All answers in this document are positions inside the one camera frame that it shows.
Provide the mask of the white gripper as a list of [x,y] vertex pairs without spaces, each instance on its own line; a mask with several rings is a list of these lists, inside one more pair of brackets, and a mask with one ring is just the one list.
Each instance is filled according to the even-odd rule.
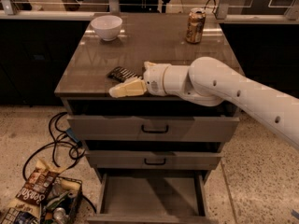
[[128,78],[123,83],[110,88],[109,94],[114,98],[121,98],[143,95],[148,90],[152,95],[166,96],[164,90],[164,73],[169,66],[170,63],[152,63],[146,61],[144,62],[144,80],[138,77]]

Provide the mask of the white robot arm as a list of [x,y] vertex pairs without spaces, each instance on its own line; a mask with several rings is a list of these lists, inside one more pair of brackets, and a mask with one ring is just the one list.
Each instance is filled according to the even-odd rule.
[[143,77],[130,77],[109,89],[115,98],[175,95],[185,101],[216,106],[228,101],[299,149],[299,99],[251,80],[227,64],[200,57],[189,65],[145,62]]

